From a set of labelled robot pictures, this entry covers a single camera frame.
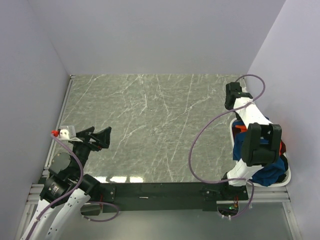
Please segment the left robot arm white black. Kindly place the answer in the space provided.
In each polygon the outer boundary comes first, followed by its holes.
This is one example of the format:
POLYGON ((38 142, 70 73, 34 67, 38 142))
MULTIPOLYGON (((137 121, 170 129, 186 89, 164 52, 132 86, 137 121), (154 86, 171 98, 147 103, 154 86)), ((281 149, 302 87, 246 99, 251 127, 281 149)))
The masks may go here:
POLYGON ((66 151, 53 157, 36 211, 21 239, 57 240, 84 204, 92 201, 102 206, 114 200, 114 186, 84 173, 90 153, 109 148, 111 131, 107 127, 95 132, 92 126, 76 132, 73 126, 63 126, 51 132, 66 151))

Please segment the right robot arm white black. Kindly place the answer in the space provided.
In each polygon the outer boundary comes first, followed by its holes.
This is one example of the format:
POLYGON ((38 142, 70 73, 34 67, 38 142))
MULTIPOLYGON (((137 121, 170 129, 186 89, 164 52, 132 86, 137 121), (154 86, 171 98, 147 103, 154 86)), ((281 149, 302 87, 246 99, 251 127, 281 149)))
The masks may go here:
POLYGON ((237 113, 246 127, 240 160, 226 173, 229 182, 219 187, 221 197, 230 200, 237 194, 237 187, 246 185, 256 172, 276 163, 282 128, 262 114, 252 95, 244 92, 239 82, 228 83, 225 88, 225 108, 237 113))

